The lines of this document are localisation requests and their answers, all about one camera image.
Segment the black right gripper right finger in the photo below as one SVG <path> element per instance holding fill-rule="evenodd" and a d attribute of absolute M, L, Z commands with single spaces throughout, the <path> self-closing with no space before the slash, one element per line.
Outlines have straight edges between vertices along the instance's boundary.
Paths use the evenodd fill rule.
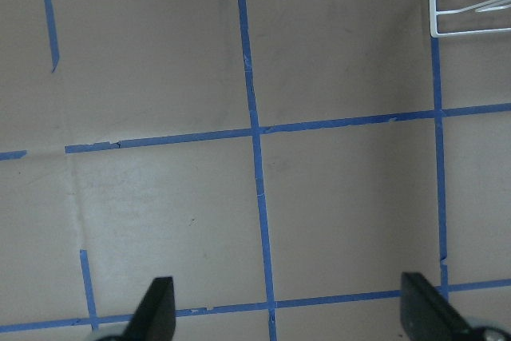
<path fill-rule="evenodd" d="M 409 339 L 488 340 L 488 327 L 472 327 L 419 272 L 401 274 L 400 321 Z"/>

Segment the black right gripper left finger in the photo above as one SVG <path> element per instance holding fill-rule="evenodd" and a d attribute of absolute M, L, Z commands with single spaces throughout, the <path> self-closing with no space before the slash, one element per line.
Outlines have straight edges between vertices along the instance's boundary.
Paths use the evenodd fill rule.
<path fill-rule="evenodd" d="M 120 340 L 171 341 L 175 330 L 173 278 L 157 277 L 149 285 Z"/>

